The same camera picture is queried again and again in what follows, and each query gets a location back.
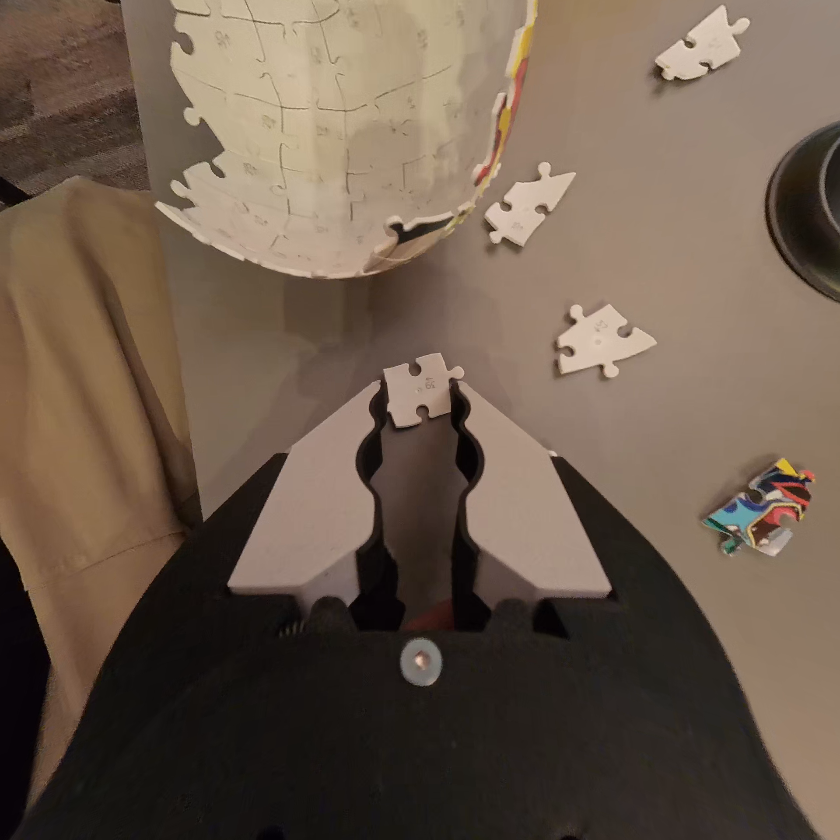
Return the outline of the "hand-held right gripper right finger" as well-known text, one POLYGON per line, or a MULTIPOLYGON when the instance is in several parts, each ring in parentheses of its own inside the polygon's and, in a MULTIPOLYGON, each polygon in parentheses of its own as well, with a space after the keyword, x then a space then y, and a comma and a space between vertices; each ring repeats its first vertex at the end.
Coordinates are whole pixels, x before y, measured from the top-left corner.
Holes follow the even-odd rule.
POLYGON ((502 602, 603 599, 613 588, 555 463, 556 455, 472 386, 450 386, 458 436, 451 557, 455 629, 479 631, 502 602))

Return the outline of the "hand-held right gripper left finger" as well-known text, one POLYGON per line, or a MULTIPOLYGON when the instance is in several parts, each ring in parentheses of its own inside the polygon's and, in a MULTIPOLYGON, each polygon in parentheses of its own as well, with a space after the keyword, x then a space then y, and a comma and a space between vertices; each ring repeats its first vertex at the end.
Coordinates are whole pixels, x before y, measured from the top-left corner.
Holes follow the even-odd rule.
POLYGON ((375 380, 290 447, 228 579, 232 593, 291 596, 302 617, 335 597, 359 629, 398 628, 397 568, 371 487, 384 422, 375 380))

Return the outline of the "partly built puzzle ball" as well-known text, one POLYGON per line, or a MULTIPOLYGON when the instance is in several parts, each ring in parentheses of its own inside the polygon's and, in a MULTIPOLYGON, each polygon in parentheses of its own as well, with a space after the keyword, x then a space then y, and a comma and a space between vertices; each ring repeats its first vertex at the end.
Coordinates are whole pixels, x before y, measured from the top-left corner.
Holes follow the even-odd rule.
POLYGON ((535 1, 172 2, 184 120, 222 147, 156 208, 294 277, 367 277, 449 236, 500 169, 535 1))

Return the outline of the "black round ball stand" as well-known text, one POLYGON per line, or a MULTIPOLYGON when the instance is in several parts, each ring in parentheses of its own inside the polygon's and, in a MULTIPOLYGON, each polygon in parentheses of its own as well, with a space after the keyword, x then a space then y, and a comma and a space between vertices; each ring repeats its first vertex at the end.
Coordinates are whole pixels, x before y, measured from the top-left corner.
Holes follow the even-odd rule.
POLYGON ((770 178, 764 209, 786 265, 839 302, 839 122, 808 134, 786 152, 770 178))

